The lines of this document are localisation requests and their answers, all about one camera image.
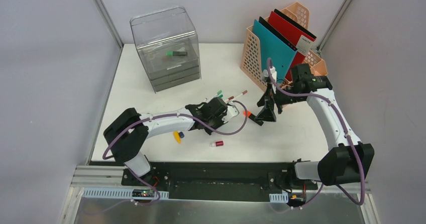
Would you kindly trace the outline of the orange cap black highlighter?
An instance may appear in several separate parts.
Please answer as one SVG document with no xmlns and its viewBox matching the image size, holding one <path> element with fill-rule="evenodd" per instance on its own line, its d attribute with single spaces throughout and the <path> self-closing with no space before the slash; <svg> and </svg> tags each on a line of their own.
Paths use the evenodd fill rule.
<svg viewBox="0 0 426 224">
<path fill-rule="evenodd" d="M 263 121 L 257 120 L 256 116 L 254 114 L 252 114 L 250 111 L 244 111 L 243 115 L 246 116 L 248 119 L 252 120 L 253 122 L 255 122 L 256 124 L 262 126 L 264 123 Z"/>
</svg>

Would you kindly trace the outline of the green cap black highlighter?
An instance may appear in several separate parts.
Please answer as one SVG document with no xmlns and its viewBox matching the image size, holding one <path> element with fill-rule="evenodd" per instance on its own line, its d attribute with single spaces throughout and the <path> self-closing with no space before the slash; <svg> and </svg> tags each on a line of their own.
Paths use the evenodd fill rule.
<svg viewBox="0 0 426 224">
<path fill-rule="evenodd" d="M 166 53 L 166 56 L 172 56 L 172 57 L 184 57 L 187 55 L 188 53 L 186 51 L 168 51 Z"/>
</svg>

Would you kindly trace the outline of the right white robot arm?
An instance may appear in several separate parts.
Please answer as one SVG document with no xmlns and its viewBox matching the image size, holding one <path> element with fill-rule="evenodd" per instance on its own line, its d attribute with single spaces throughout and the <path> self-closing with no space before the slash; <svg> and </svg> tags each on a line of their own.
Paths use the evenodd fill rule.
<svg viewBox="0 0 426 224">
<path fill-rule="evenodd" d="M 333 87 L 326 76 L 315 76 L 308 64 L 291 70 L 293 84 L 286 90 L 276 82 L 277 72 L 269 63 L 263 70 L 267 88 L 257 102 L 261 108 L 255 119 L 276 122 L 283 106 L 306 102 L 313 110 L 328 145 L 328 153 L 317 162 L 296 162 L 285 175 L 287 186 L 299 188 L 305 180 L 320 181 L 326 186 L 363 183 L 375 151 L 353 132 L 336 101 Z"/>
</svg>

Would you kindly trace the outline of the red folder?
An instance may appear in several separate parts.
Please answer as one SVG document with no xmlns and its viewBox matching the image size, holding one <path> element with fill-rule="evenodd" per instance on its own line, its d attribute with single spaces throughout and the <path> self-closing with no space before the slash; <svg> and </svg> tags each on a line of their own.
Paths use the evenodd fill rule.
<svg viewBox="0 0 426 224">
<path fill-rule="evenodd" d="M 297 48 L 297 53 L 285 77 L 287 80 L 291 81 L 290 69 L 303 63 L 311 46 L 316 40 L 316 36 L 297 21 L 291 19 L 277 9 L 270 13 L 268 23 Z"/>
</svg>

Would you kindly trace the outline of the teal folder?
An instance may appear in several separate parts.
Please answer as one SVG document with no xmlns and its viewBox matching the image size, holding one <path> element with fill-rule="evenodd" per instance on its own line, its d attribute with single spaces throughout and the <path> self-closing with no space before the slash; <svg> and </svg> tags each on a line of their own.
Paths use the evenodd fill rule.
<svg viewBox="0 0 426 224">
<path fill-rule="evenodd" d="M 296 56 L 296 47 L 262 17 L 254 21 L 252 32 L 260 42 L 262 70 L 267 68 L 267 59 L 271 58 L 277 79 L 284 80 Z"/>
</svg>

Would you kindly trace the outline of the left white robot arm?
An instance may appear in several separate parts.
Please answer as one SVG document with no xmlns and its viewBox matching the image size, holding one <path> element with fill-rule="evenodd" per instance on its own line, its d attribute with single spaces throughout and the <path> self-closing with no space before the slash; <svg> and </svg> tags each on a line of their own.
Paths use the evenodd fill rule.
<svg viewBox="0 0 426 224">
<path fill-rule="evenodd" d="M 102 157 L 105 160 L 112 157 L 124 164 L 134 173 L 136 182 L 147 186 L 153 180 L 153 167 L 141 152 L 147 139 L 193 130 L 204 130 L 211 135 L 239 113 L 235 105 L 220 97 L 160 114 L 140 114 L 134 107 L 128 108 L 104 130 L 108 147 Z"/>
</svg>

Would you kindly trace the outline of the clear grey drawer organizer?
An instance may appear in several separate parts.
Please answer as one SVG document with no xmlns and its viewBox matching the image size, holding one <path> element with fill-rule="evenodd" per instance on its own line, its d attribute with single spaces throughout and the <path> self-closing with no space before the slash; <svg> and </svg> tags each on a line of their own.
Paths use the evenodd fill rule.
<svg viewBox="0 0 426 224">
<path fill-rule="evenodd" d="M 186 9 L 174 6 L 130 19 L 136 51 L 155 92 L 201 78 L 199 41 Z M 187 56 L 166 56 L 186 51 Z"/>
</svg>

